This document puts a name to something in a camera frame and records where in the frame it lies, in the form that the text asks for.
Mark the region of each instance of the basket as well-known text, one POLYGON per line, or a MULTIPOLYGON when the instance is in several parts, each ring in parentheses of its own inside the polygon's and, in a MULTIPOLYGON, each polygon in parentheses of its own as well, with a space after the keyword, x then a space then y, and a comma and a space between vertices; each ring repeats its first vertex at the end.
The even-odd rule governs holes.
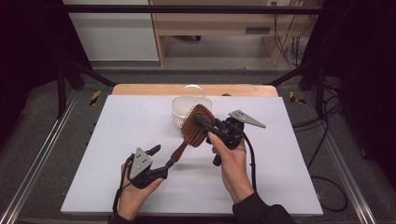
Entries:
POLYGON ((212 111, 212 100, 205 97, 204 90, 198 85, 187 85, 181 91, 181 95, 172 99, 172 114, 175 120, 175 124, 178 128, 184 122, 187 114, 196 105, 204 105, 210 112, 212 111), (188 88, 196 88, 201 90, 202 96, 191 96, 185 95, 185 91, 188 88))

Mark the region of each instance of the hand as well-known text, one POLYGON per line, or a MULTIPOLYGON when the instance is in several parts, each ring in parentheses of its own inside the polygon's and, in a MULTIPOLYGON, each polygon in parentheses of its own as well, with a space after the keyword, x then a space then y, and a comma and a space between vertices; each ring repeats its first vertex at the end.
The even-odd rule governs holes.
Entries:
POLYGON ((150 185, 145 187, 144 189, 138 189, 132 184, 130 184, 130 180, 128 179, 127 174, 123 179, 123 186, 125 187, 122 190, 120 196, 119 203, 119 215, 128 220, 134 220, 134 217, 139 213, 140 208, 143 205, 143 202, 147 199, 147 197, 158 188, 163 182, 162 178, 158 178, 154 180, 150 185))
POLYGON ((221 156, 221 176, 225 188, 230 192, 233 202, 240 203, 252 193, 254 189, 248 180, 247 150, 244 139, 234 150, 228 149, 213 133, 208 133, 213 151, 221 156))

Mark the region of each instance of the hairbrush head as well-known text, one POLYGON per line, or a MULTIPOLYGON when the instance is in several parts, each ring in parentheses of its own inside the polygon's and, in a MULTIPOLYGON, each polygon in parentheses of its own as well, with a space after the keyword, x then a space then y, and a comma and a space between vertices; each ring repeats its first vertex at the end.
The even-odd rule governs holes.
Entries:
POLYGON ((180 134, 184 142, 187 142, 187 144, 192 147, 200 146, 207 137, 207 131, 202 125, 195 121, 195 117, 198 117, 201 122, 210 126, 215 126, 216 124, 215 117, 204 105, 196 105, 193 107, 180 128, 180 134))

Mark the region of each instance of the white cabinet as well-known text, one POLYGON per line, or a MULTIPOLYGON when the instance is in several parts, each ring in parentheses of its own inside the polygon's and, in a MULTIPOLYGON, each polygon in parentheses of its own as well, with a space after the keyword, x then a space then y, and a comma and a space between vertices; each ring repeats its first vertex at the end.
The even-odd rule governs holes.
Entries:
MULTIPOLYGON (((148 5, 147 0, 64 0, 66 5, 148 5)), ((70 13, 90 61, 159 61, 148 13, 70 13)))

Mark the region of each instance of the brown hairbrush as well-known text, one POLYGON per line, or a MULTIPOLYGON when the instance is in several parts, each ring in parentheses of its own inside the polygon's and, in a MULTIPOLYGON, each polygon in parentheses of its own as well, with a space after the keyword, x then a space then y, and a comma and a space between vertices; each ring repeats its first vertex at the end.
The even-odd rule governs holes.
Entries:
POLYGON ((181 124, 180 135, 183 137, 183 143, 172 154, 171 160, 173 162, 180 159, 187 146, 198 147, 206 139, 207 131, 202 125, 196 123, 196 119, 212 127, 216 124, 215 117, 204 105, 193 107, 181 124))

